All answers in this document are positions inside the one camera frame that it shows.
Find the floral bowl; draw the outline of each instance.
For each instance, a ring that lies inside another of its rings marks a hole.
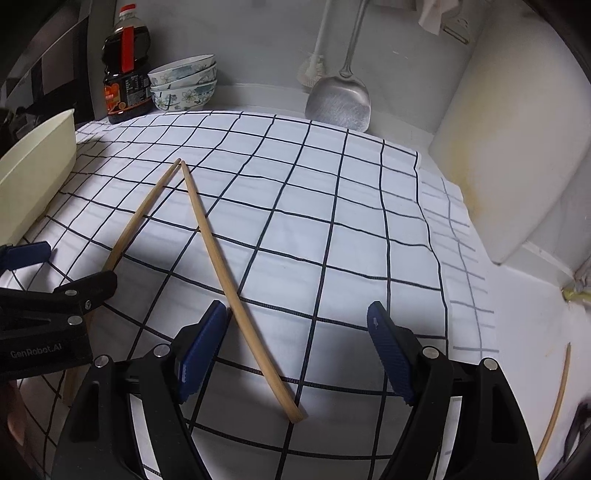
[[[153,92],[162,92],[163,90],[174,90],[181,87],[188,87],[191,85],[201,85],[202,83],[212,82],[216,79],[217,67],[214,63],[209,68],[197,73],[193,73],[184,79],[175,80],[174,82],[165,83],[164,85],[152,85]]]
[[[167,63],[166,65],[162,65],[161,67],[148,72],[150,85],[159,86],[184,79],[189,75],[208,69],[215,63],[215,61],[216,56],[213,53],[210,53]]]
[[[152,92],[154,104],[164,112],[189,110],[205,105],[213,96],[217,80],[161,92]]]

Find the spatula handle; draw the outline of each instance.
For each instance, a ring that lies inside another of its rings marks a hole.
[[[361,0],[359,4],[359,10],[357,10],[357,19],[355,19],[355,26],[353,27],[353,33],[351,34],[351,40],[349,40],[349,49],[347,50],[347,56],[345,57],[345,64],[341,68],[339,75],[344,78],[349,78],[353,75],[351,72],[351,61],[353,60],[353,53],[355,53],[355,47],[357,46],[357,39],[359,38],[359,30],[361,30],[361,22],[365,15],[369,0]]]

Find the white cutting board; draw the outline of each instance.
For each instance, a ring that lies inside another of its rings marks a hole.
[[[522,2],[501,0],[430,146],[502,263],[541,222],[591,139],[591,85],[568,47]]]

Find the wooden chopstick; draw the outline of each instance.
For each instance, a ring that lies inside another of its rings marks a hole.
[[[123,251],[128,246],[134,233],[137,231],[144,215],[146,215],[150,211],[150,209],[154,205],[154,202],[156,201],[156,199],[160,195],[160,192],[162,191],[164,186],[168,183],[170,178],[173,176],[180,161],[181,161],[181,159],[177,158],[176,161],[170,166],[170,168],[166,172],[164,172],[164,175],[162,175],[162,178],[160,178],[158,183],[156,185],[154,185],[154,187],[152,187],[150,192],[148,192],[148,194],[146,195],[146,198],[144,199],[144,201],[138,207],[138,209],[133,214],[133,216],[129,219],[129,222],[127,222],[127,225],[123,229],[123,232],[121,232],[121,235],[119,236],[118,240],[115,242],[115,244],[111,250],[111,253],[109,254],[109,256],[105,262],[105,265],[103,266],[103,271],[113,270],[115,268],[115,266],[117,265],[117,262],[119,261],[119,258],[123,254]],[[86,315],[84,315],[84,319],[86,321],[86,329],[89,332],[90,332],[90,325],[92,325],[92,320],[94,318],[94,312],[95,311],[93,310],[92,312],[89,312]],[[80,367],[70,368],[69,370],[66,371],[66,377],[64,379],[63,396],[62,396],[63,401],[66,405],[69,405],[69,406],[72,405],[72,402],[74,401],[74,397],[76,396],[76,392],[74,391],[74,388],[76,385],[76,379],[78,377],[79,372],[80,372]]]
[[[236,293],[234,281],[229,274],[226,263],[215,239],[213,238],[212,231],[209,227],[209,222],[205,217],[205,210],[203,209],[203,205],[199,195],[197,194],[197,187],[195,186],[195,182],[193,181],[191,173],[187,168],[187,164],[184,161],[181,162],[181,169],[183,170],[183,176],[185,183],[187,184],[187,190],[189,192],[189,198],[191,199],[193,211],[195,212],[195,218],[197,219],[197,225],[201,230],[201,235],[203,237],[203,241],[205,242],[205,247],[207,248],[207,253],[209,254],[209,258],[212,261],[217,278],[222,285],[223,292],[225,293],[228,303],[232,308],[234,318],[236,319],[236,322],[238,323],[238,326],[240,327],[240,330],[246,339],[246,343],[248,344],[259,368],[261,369],[263,376],[267,380],[267,383],[269,383],[269,386],[271,387],[271,390],[275,394],[277,400],[285,410],[287,417],[289,418],[290,422],[297,423],[298,421],[303,420],[304,416],[291,398],[287,388],[281,381],[275,366],[269,358],[267,350],[263,346],[261,339],[253,327],[251,318],[249,317],[244,305]]]
[[[552,416],[550,417],[550,422],[546,427],[546,432],[544,433],[544,438],[542,438],[542,443],[540,443],[540,448],[535,454],[535,462],[539,465],[540,460],[542,460],[542,456],[546,451],[546,447],[548,446],[548,442],[550,441],[550,437],[552,436],[552,432],[554,431],[554,427],[556,427],[556,421],[558,420],[558,414],[560,413],[560,407],[562,406],[562,399],[564,398],[564,390],[566,389],[566,382],[569,379],[569,368],[570,368],[570,342],[566,346],[566,355],[564,356],[564,365],[562,367],[562,378],[560,379],[560,388],[558,389],[558,396],[556,397],[556,403],[554,403],[554,410],[552,411]]]

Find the grid pattern cloth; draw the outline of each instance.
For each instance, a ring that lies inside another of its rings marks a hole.
[[[127,221],[177,157],[189,166],[215,237],[280,375],[308,418],[290,424],[235,322],[202,389],[181,406],[214,480],[377,479],[410,409],[392,392],[366,328],[379,300],[423,345],[454,359],[495,356],[494,315],[474,228],[457,186],[419,171],[417,152],[279,115],[167,113],[77,132],[72,174],[24,242],[51,261],[1,286],[51,291],[100,271]],[[96,312],[95,355],[143,356],[225,301],[182,174],[160,195]],[[21,381],[28,437],[45,475],[68,408],[62,372]],[[149,478],[158,479],[132,397]],[[434,477],[449,460],[452,402]]]

